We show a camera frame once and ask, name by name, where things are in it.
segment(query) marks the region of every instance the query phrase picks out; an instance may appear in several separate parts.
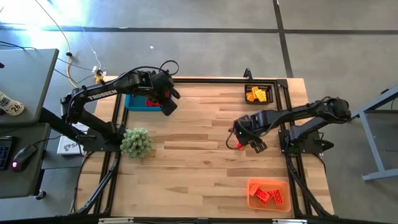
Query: wooden tabletop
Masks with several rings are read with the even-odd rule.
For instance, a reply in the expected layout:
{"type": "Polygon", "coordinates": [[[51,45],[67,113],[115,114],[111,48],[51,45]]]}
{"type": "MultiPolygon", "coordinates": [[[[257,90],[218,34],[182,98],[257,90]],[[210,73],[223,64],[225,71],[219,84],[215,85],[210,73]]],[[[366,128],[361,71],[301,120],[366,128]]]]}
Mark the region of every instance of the wooden tabletop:
{"type": "MultiPolygon", "coordinates": [[[[308,102],[304,81],[289,78],[292,106],[308,102]]],[[[224,217],[292,218],[290,212],[252,210],[246,205],[246,184],[250,178],[288,181],[285,157],[280,153],[278,129],[263,137],[268,149],[256,154],[225,146],[228,128],[235,119],[267,106],[247,105],[243,84],[176,83],[181,99],[170,115],[162,112],[130,111],[127,128],[146,128],[154,143],[143,160],[122,156],[116,183],[112,216],[124,217],[224,217]]],[[[95,115],[110,121],[116,97],[98,100],[95,115]]],[[[123,106],[119,112],[121,120],[123,106]]],[[[235,146],[236,138],[230,140],[235,146]]],[[[80,208],[98,185],[104,153],[94,153],[86,162],[78,186],[80,208]]],[[[303,155],[308,188],[333,213],[322,163],[311,154],[303,155]]],[[[304,211],[301,190],[300,208],[304,211]]],[[[103,197],[106,203],[108,189],[103,197]]]]}

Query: blue bin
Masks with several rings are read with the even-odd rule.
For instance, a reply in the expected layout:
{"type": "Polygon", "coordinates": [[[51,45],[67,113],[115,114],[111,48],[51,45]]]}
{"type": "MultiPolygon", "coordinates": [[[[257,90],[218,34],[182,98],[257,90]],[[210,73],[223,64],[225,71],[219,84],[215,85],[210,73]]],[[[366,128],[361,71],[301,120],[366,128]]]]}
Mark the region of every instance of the blue bin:
{"type": "Polygon", "coordinates": [[[160,111],[159,106],[146,106],[146,101],[144,96],[126,95],[124,106],[131,111],[160,111]]]}

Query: concrete floor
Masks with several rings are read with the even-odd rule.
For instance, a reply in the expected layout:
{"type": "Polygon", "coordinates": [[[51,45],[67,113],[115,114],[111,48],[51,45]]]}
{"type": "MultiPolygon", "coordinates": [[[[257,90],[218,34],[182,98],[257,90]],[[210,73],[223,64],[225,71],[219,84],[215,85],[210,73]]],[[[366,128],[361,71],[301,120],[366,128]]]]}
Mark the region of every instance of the concrete floor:
{"type": "MultiPolygon", "coordinates": [[[[25,2],[22,8],[15,2],[6,2],[0,22],[53,25],[35,2],[25,2]]],[[[41,2],[50,9],[46,1],[41,2]]],[[[119,0],[117,4],[75,0],[69,1],[72,6],[61,0],[48,2],[54,5],[49,12],[65,26],[277,28],[272,0],[119,0]]],[[[279,0],[279,4],[285,29],[398,29],[397,1],[279,0]]],[[[88,68],[96,65],[83,33],[66,35],[78,59],[75,63],[88,68]]],[[[249,67],[255,77],[286,77],[278,34],[90,32],[86,36],[113,75],[174,59],[180,63],[181,76],[240,77],[249,67]]],[[[355,110],[398,84],[396,35],[289,34],[286,39],[294,77],[305,79],[310,100],[339,96],[355,110]]],[[[66,58],[67,47],[59,32],[42,32],[37,27],[0,30],[0,40],[58,48],[60,58],[66,58]]],[[[57,69],[65,72],[65,64],[57,62],[57,69]]],[[[87,71],[72,68],[76,80],[87,75],[87,71]]],[[[54,73],[45,107],[59,114],[59,98],[70,90],[68,80],[54,73]]],[[[398,223],[398,177],[368,183],[361,179],[361,175],[375,172],[376,166],[360,121],[330,125],[322,131],[325,139],[335,143],[324,157],[335,213],[344,218],[398,223]]],[[[56,142],[49,144],[51,150],[56,147],[56,142]]],[[[398,158],[397,152],[388,155],[393,158],[388,162],[398,158]]],[[[397,164],[387,166],[396,168],[397,164]]],[[[68,213],[77,171],[47,170],[42,184],[47,197],[39,202],[32,197],[0,200],[0,220],[68,213]],[[29,212],[17,215],[15,206],[29,212]]]]}

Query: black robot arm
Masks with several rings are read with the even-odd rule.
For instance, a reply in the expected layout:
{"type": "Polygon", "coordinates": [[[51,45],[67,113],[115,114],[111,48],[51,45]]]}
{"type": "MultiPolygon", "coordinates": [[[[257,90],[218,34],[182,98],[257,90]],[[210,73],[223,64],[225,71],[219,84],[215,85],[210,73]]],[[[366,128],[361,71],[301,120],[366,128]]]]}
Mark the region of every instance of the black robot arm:
{"type": "Polygon", "coordinates": [[[347,122],[351,117],[348,108],[347,101],[328,96],[291,110],[264,110],[252,115],[242,116],[234,121],[232,131],[242,146],[250,144],[259,153],[267,148],[261,137],[280,124],[314,117],[301,126],[290,127],[289,142],[294,142],[306,138],[308,134],[327,124],[347,122]]]}
{"type": "MultiPolygon", "coordinates": [[[[135,68],[123,73],[114,80],[102,82],[82,88],[76,88],[71,94],[61,99],[62,119],[70,124],[81,122],[100,133],[104,141],[119,146],[123,138],[122,133],[112,122],[104,122],[84,109],[87,102],[102,99],[119,93],[132,94],[134,96],[145,96],[149,100],[159,103],[162,112],[170,115],[177,105],[171,97],[166,97],[166,93],[180,98],[179,93],[174,89],[174,81],[168,71],[156,68],[159,72],[143,72],[135,68]]],[[[77,138],[89,138],[81,133],[77,138]]]]}

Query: green plush toy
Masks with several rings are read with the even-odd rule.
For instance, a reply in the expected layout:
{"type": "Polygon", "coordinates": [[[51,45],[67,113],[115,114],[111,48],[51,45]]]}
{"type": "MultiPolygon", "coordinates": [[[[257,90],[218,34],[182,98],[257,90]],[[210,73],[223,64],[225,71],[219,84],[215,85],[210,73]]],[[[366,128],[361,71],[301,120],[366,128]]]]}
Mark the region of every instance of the green plush toy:
{"type": "Polygon", "coordinates": [[[144,128],[128,129],[124,133],[120,149],[122,154],[128,154],[130,159],[140,159],[148,155],[152,149],[151,142],[152,139],[144,128]]]}

